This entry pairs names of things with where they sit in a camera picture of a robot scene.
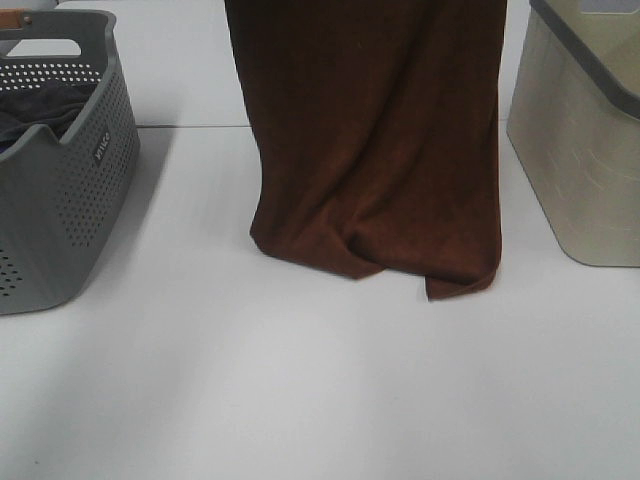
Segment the beige plastic basket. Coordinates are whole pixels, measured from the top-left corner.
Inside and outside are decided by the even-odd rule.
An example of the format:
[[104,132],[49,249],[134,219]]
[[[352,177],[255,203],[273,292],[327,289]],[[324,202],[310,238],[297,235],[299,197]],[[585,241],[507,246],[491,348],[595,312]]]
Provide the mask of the beige plastic basket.
[[639,4],[533,1],[506,131],[566,255],[639,264]]

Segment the dark clothes in basket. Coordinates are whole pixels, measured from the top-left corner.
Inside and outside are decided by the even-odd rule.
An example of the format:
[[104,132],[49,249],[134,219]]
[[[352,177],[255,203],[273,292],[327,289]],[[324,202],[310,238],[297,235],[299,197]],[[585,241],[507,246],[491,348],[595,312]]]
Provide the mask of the dark clothes in basket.
[[35,89],[2,92],[1,152],[38,124],[48,126],[61,138],[95,89],[95,84],[73,85],[51,80]]

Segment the brown towel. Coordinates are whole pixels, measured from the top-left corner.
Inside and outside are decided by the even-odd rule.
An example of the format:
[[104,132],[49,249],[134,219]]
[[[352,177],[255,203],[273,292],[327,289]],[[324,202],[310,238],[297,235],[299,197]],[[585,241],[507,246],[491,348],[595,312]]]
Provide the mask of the brown towel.
[[229,1],[265,254],[475,293],[501,259],[503,1]]

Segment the grey perforated laundry basket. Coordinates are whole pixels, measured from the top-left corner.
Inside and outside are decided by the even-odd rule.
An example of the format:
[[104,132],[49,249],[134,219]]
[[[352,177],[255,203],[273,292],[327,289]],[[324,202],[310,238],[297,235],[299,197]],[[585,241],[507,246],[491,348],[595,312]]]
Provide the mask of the grey perforated laundry basket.
[[3,56],[1,93],[51,80],[95,84],[57,138],[43,124],[1,152],[1,311],[46,310],[79,293],[118,218],[140,140],[114,38],[98,10],[5,9],[5,41],[69,40],[75,55]]

